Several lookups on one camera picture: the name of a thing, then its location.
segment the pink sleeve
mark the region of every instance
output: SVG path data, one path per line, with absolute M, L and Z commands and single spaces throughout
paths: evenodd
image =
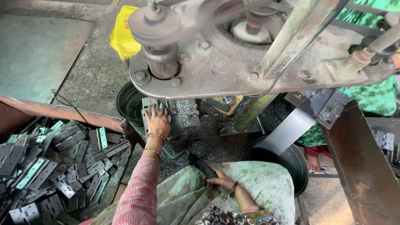
M 141 158 L 129 180 L 114 214 L 113 225 L 157 224 L 158 162 Z
M 244 210 L 242 212 L 242 214 L 252 213 L 252 212 L 255 212 L 255 211 L 258 211 L 258 210 L 260 210 L 260 207 L 258 207 L 256 205 L 252 205 L 252 206 L 248 207 L 246 210 Z

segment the black bucket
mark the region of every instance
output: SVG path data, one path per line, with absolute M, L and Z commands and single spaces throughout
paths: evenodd
M 254 141 L 247 153 L 247 160 L 276 163 L 285 167 L 293 180 L 294 197 L 301 195 L 308 184 L 308 164 L 303 154 L 295 145 L 290 145 L 280 155 L 276 155 L 267 149 L 253 148 L 256 143 L 262 142 L 265 138 L 260 137 Z
M 143 127 L 142 98 L 146 97 L 129 82 L 118 93 L 117 110 L 133 126 Z

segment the bracelet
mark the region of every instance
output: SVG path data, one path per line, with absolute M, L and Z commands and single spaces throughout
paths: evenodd
M 153 149 L 144 148 L 143 151 L 144 150 L 150 150 L 150 151 L 154 152 L 158 156 L 158 159 L 160 159 L 160 155 L 156 151 L 154 151 Z
M 157 133 L 149 133 L 149 134 L 147 135 L 147 138 L 149 138 L 150 135 L 156 135 L 156 136 L 158 136 L 159 138 L 161 138 L 162 143 L 163 143 L 163 144 L 165 143 L 164 138 L 162 138 L 161 135 L 159 135 L 159 134 L 157 134 Z
M 229 197 L 233 197 L 235 195 L 236 187 L 238 186 L 238 181 L 235 182 L 235 184 L 232 187 L 232 190 L 230 190 Z

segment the black wire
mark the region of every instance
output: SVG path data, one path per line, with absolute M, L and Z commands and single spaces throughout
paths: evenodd
M 60 98 L 64 99 L 66 102 L 68 102 L 68 104 L 65 103 L 65 102 L 62 102 L 62 101 L 58 100 L 57 97 L 56 97 L 56 95 L 58 95 Z M 56 99 L 57 101 L 59 101 L 61 104 L 64 104 L 64 105 L 66 105 L 66 106 L 69 106 L 69 107 L 74 108 L 75 111 L 80 115 L 80 117 L 82 117 L 82 119 L 83 119 L 87 124 L 89 124 L 88 121 L 85 119 L 85 117 L 83 117 L 82 114 L 78 111 L 78 109 L 77 109 L 72 103 L 70 103 L 68 100 L 66 100 L 63 96 L 61 96 L 60 94 L 58 94 L 58 93 L 56 93 L 56 92 L 53 92 L 53 98 Z

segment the bare foot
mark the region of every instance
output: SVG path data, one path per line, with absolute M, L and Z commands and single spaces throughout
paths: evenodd
M 318 157 L 312 157 L 310 155 L 306 155 L 306 160 L 307 160 L 309 170 L 311 170 L 314 173 L 321 172 L 321 166 L 320 166 L 320 161 L 318 160 Z

